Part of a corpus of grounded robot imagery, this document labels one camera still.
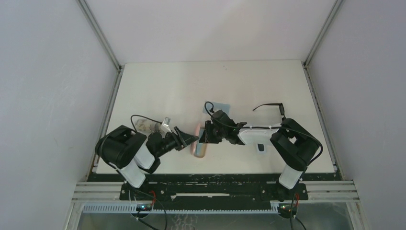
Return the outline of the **pink glasses case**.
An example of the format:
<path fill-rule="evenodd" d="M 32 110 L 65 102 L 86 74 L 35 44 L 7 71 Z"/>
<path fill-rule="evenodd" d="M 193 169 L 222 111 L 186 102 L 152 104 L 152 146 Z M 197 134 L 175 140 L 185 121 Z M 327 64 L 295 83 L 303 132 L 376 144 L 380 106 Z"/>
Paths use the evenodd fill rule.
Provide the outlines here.
<path fill-rule="evenodd" d="M 198 123 L 195 129 L 195 135 L 198 136 L 198 140 L 191 145 L 191 155 L 197 158 L 203 158 L 206 153 L 206 143 L 200 143 L 199 140 L 203 136 L 204 127 L 201 123 Z"/>

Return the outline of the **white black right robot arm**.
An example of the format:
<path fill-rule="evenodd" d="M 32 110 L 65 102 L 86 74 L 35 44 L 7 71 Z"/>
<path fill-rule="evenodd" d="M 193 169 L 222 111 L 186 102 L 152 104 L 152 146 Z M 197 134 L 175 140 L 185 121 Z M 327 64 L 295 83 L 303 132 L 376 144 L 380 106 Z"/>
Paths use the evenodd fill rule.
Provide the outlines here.
<path fill-rule="evenodd" d="M 285 162 L 278 183 L 288 190 L 296 187 L 308 166 L 322 153 L 321 142 L 291 118 L 271 126 L 234 122 L 219 110 L 204 124 L 200 143 L 218 144 L 227 140 L 233 145 L 260 144 L 273 146 Z"/>

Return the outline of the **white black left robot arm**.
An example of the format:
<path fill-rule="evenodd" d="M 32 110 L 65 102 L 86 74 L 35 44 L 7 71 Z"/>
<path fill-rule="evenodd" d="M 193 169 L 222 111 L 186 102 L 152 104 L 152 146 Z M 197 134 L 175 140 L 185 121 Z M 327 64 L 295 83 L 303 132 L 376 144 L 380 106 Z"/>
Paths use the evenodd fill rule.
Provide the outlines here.
<path fill-rule="evenodd" d="M 160 157 L 176 150 L 181 151 L 199 138 L 182 132 L 178 127 L 162 136 L 153 132 L 148 136 L 124 125 L 102 137 L 95 153 L 133 188 L 140 188 L 160 165 Z"/>

